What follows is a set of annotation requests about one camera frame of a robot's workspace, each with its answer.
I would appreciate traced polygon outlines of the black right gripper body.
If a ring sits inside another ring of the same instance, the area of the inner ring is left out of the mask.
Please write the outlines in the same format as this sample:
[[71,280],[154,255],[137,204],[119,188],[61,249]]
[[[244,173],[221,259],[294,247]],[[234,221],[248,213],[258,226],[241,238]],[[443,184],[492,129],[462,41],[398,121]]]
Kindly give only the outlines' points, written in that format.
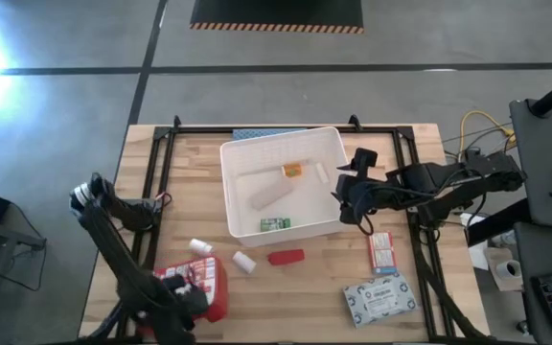
[[339,220],[345,224],[359,224],[371,210],[394,207],[394,190],[386,182],[341,174],[336,192],[342,198]]

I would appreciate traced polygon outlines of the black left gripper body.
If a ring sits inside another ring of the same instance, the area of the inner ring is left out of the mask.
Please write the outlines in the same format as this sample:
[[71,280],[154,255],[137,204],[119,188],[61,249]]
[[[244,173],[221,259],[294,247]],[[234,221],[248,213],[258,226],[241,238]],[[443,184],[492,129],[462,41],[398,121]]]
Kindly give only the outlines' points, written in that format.
[[186,281],[181,275],[162,280],[171,298],[164,303],[160,316],[182,324],[193,324],[194,320],[209,309],[206,293],[196,284]]

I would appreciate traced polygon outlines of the white perforated plastic basket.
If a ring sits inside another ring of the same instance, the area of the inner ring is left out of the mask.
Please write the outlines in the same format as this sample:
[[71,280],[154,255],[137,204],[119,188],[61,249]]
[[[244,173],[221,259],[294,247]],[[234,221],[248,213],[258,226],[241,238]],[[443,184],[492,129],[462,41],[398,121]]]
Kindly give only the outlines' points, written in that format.
[[[327,184],[319,179],[318,162],[328,174]],[[282,166],[289,163],[301,163],[302,175],[285,177]],[[341,136],[333,126],[222,144],[220,165],[230,235],[244,246],[256,247],[341,231],[339,203],[331,192],[337,167],[347,163]],[[290,194],[262,210],[250,206],[252,195],[284,178],[294,184]],[[260,221],[268,218],[289,218],[291,226],[262,232]]]

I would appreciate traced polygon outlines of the red first aid pouch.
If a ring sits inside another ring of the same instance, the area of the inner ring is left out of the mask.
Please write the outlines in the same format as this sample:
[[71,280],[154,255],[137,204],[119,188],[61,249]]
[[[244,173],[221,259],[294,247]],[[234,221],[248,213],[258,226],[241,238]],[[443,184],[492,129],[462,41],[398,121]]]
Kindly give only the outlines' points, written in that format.
[[196,284],[206,293],[209,309],[197,317],[193,324],[181,323],[184,331],[191,331],[195,327],[195,322],[200,319],[215,323],[227,315],[228,278],[220,259],[214,256],[195,258],[168,267],[156,268],[152,275],[161,283],[165,278],[181,275],[186,281]]

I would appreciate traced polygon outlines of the red Tylenol medicine box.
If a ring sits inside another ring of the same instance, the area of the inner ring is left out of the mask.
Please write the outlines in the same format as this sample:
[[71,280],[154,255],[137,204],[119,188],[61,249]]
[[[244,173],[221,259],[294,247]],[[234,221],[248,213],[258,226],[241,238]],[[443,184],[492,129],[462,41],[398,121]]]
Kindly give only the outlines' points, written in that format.
[[371,270],[374,274],[398,272],[395,251],[390,232],[375,232],[368,238]]

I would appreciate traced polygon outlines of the beige elastic bandage roll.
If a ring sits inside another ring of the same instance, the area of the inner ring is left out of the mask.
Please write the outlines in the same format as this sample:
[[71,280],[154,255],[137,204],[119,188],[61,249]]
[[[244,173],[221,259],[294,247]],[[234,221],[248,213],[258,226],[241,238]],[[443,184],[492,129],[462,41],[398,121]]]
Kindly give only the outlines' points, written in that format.
[[255,210],[262,210],[280,198],[290,194],[294,184],[287,178],[280,179],[272,184],[263,187],[249,198],[250,206]]

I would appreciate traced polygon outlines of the red packet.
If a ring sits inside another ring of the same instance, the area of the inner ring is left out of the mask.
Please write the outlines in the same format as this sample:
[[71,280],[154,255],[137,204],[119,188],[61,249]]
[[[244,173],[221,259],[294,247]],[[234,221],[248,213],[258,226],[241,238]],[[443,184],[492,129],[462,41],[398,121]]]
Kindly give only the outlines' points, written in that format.
[[267,260],[272,265],[289,265],[305,260],[303,249],[292,249],[285,251],[272,252],[267,255]]

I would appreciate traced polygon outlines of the grey-white patterned packet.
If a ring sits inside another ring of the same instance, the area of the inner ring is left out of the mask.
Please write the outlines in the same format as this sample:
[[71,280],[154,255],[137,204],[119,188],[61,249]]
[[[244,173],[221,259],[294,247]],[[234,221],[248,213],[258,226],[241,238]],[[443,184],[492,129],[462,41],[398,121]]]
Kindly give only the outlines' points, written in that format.
[[411,285],[400,273],[347,286],[343,294],[356,328],[418,308]]

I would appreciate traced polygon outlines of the blue perforated panel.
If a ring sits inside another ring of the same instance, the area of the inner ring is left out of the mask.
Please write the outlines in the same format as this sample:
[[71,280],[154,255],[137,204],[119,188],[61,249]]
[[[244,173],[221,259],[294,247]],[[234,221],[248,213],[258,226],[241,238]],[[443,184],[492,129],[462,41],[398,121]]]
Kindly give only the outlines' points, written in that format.
[[276,127],[262,127],[262,128],[236,128],[232,130],[232,139],[234,141],[253,139],[258,137],[265,137],[270,135],[278,135],[284,133],[290,133],[295,131],[305,130],[304,127],[292,127],[292,128],[276,128]]

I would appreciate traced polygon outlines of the grey tape roll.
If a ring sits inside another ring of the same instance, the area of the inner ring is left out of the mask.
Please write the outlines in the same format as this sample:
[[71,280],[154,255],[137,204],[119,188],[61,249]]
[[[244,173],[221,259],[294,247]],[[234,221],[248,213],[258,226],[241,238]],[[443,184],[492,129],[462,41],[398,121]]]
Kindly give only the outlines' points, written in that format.
[[495,273],[501,280],[515,280],[522,276],[519,261],[508,260],[495,266]]

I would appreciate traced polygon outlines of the black hazard-striped floor mat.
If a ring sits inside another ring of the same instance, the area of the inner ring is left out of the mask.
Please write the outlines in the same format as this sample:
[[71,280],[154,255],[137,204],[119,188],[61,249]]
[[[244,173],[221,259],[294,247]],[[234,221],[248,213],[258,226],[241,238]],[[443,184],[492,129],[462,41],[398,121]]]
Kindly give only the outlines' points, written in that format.
[[361,0],[195,0],[189,27],[201,31],[361,35]]

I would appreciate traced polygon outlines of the dark grey side desk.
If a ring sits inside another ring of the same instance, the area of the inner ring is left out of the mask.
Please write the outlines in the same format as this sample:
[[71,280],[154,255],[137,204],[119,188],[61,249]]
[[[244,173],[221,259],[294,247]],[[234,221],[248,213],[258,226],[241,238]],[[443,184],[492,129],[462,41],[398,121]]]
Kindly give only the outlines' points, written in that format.
[[525,101],[512,101],[509,108],[521,169],[527,175],[531,219],[552,226],[552,112],[548,118],[536,117]]

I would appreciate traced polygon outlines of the black metal table frame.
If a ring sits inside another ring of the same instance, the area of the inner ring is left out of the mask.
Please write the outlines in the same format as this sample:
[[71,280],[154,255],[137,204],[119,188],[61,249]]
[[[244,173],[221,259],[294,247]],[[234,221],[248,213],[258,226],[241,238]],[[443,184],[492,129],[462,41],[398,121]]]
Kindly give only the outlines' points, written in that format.
[[[143,191],[147,164],[155,129],[171,126],[132,126],[126,136],[123,158],[117,177],[117,192],[135,198]],[[163,158],[170,159],[166,172],[167,191],[173,196],[163,214],[156,242],[154,267],[187,261],[191,238],[212,244],[228,273],[229,309],[217,322],[200,321],[195,328],[199,343],[370,343],[422,342],[428,340],[423,307],[356,329],[345,304],[342,289],[371,279],[368,241],[355,226],[338,223],[341,232],[306,240],[290,241],[255,248],[243,247],[231,235],[226,224],[219,148],[232,139],[234,127],[181,125],[173,136],[157,139],[155,177],[152,194],[160,194]],[[442,144],[436,125],[408,125],[416,143],[410,143],[387,127],[404,125],[364,125],[353,133],[352,125],[341,132],[344,148],[352,157],[357,147],[379,153],[378,166],[370,171],[374,178],[395,170],[400,163],[410,163],[412,148],[421,144],[422,161],[444,163]],[[413,284],[412,290],[422,300],[417,284],[413,244],[424,254],[428,247],[412,240],[404,211],[381,211],[371,216],[376,230],[394,236],[398,269]],[[272,266],[266,255],[272,251],[302,248],[304,261]],[[444,281],[459,309],[484,334],[489,333],[472,261],[460,226],[447,224],[434,246],[439,248]],[[235,267],[232,257],[241,251],[257,262],[252,274]]]

